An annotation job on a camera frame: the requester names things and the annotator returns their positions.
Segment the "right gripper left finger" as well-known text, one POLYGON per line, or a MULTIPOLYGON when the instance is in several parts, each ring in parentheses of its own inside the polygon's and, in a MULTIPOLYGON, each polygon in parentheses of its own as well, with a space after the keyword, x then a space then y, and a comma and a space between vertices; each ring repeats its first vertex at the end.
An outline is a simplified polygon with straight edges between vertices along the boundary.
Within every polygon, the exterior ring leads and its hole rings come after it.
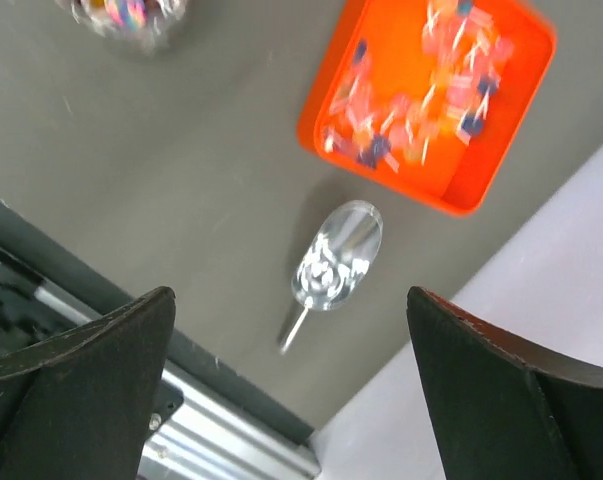
POLYGON ((133 479, 176 316, 159 287, 0 357, 0 479, 133 479))

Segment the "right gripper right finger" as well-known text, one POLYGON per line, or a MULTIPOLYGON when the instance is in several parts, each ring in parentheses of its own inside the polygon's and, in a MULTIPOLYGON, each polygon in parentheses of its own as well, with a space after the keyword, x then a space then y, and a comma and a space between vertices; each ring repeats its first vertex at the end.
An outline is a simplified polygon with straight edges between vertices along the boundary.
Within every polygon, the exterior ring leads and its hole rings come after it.
POLYGON ((603 479, 603 367, 420 287, 407 323, 448 479, 603 479))

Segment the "silver metal scoop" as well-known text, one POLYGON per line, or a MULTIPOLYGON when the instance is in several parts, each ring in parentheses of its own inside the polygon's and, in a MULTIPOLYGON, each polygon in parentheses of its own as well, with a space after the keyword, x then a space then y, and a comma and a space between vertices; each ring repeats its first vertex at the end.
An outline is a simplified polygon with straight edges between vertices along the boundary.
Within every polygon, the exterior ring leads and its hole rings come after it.
POLYGON ((300 311, 282 328, 281 354, 289 351, 310 312, 335 310, 350 297, 376 259, 382 237, 382 216, 369 202, 351 200, 327 216, 292 276, 300 311))

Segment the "orange candy tray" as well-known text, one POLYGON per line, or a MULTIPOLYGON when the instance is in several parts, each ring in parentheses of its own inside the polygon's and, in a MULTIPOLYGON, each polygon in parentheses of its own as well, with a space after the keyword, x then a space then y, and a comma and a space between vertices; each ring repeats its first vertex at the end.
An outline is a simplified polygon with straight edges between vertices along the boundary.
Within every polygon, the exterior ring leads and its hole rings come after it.
POLYGON ((297 136, 450 215, 482 203, 556 50, 521 1, 348 1, 297 136))

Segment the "clear glass jar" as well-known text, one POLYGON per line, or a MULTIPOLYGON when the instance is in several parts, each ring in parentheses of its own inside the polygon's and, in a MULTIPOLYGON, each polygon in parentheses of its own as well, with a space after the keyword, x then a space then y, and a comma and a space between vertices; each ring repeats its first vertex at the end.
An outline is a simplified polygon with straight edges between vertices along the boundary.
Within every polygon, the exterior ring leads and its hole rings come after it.
POLYGON ((185 22, 190 1, 57 1, 79 24, 98 36, 152 54, 185 22))

